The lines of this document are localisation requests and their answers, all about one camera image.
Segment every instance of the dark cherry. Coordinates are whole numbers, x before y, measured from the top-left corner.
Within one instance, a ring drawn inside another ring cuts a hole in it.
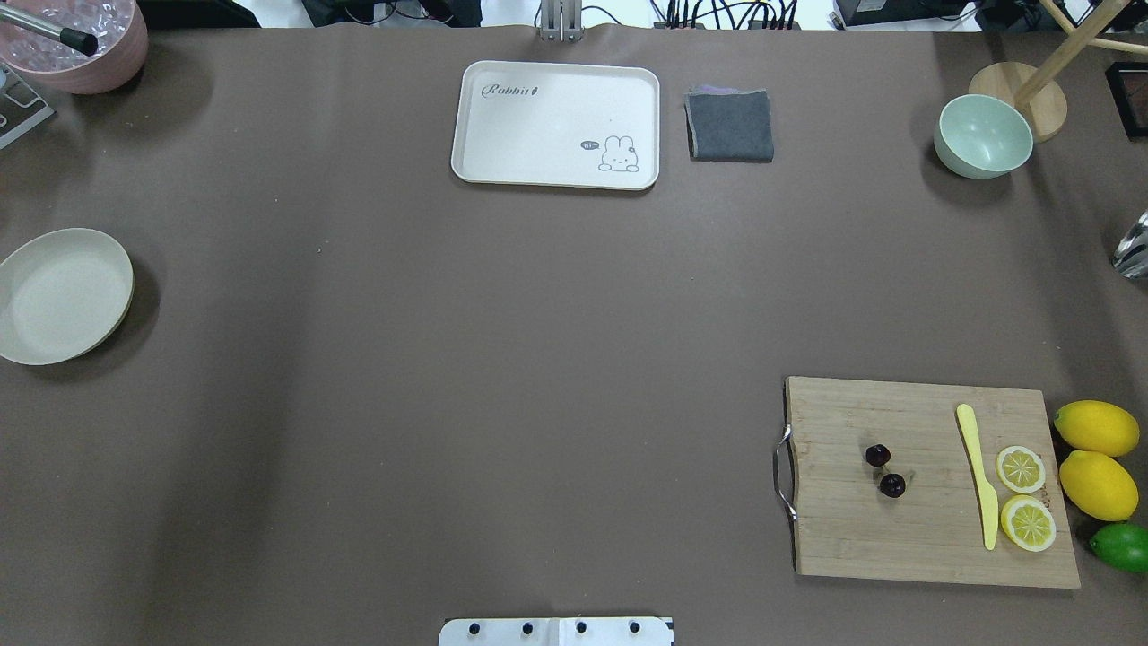
[[[883,444],[875,444],[864,450],[864,461],[878,469],[884,467],[885,462],[889,462],[889,459],[892,457],[893,454]]]
[[[905,478],[900,474],[886,474],[877,489],[890,498],[900,498],[905,493]]]

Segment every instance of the wooden stand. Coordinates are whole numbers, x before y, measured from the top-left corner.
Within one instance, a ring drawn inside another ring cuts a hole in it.
[[[1088,16],[1079,29],[1061,14],[1052,0],[1040,0],[1046,10],[1069,37],[1039,68],[1024,63],[995,63],[977,72],[969,83],[970,94],[988,94],[1016,108],[1032,126],[1037,141],[1052,139],[1068,118],[1068,100],[1064,91],[1053,80],[1085,47],[1108,47],[1124,52],[1148,54],[1148,47],[1096,38],[1096,34],[1112,22],[1130,0],[1104,0]]]

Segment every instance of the lemon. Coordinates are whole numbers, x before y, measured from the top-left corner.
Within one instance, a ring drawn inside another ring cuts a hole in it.
[[[1056,539],[1056,521],[1035,498],[1019,495],[1001,507],[1001,529],[1029,552],[1044,552]]]
[[[1097,451],[1119,458],[1140,442],[1140,425],[1119,406],[1084,399],[1064,405],[1053,415],[1053,426],[1072,449]]]
[[[1061,487],[1081,512],[1101,521],[1126,521],[1140,492],[1124,467],[1095,451],[1073,451],[1061,465]]]
[[[1017,493],[1032,493],[1045,487],[1045,464],[1023,446],[1010,446],[996,454],[996,476]]]

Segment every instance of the yellow knife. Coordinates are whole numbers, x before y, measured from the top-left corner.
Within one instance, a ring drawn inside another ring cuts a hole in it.
[[[980,456],[980,433],[977,430],[977,417],[972,407],[968,404],[959,405],[956,422],[961,427],[964,452],[969,454],[969,465],[972,467],[972,484],[977,488],[977,503],[980,505],[980,528],[985,534],[985,550],[992,550],[996,547],[1000,509],[996,507],[996,490],[985,477],[985,462]]]

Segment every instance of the cutting board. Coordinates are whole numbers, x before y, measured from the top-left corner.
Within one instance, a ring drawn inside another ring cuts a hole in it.
[[[1040,391],[789,378],[785,400],[798,574],[1080,587]],[[1000,530],[996,548],[985,550],[959,404],[976,411],[1002,506],[1014,493],[996,476],[996,454],[1019,444],[1045,462],[1045,487],[1032,495],[1056,521],[1045,552],[1026,552]],[[886,467],[908,480],[901,498],[877,490],[879,470],[864,461],[874,444],[889,447]]]

